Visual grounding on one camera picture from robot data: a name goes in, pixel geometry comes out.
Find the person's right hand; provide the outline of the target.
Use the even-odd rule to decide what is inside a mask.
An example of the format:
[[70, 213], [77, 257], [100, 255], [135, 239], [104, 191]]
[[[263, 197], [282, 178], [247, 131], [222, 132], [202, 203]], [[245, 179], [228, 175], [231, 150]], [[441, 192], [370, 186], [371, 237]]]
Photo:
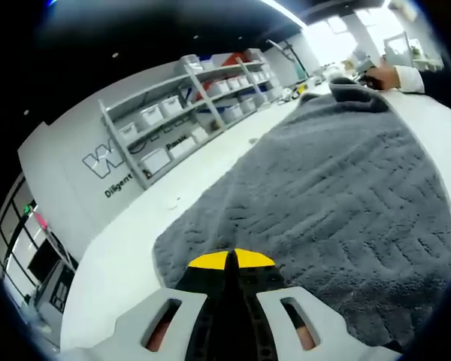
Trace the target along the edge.
[[401, 86], [398, 72], [393, 66], [372, 67], [365, 72], [365, 75], [368, 77], [368, 84], [375, 90], [398, 89]]

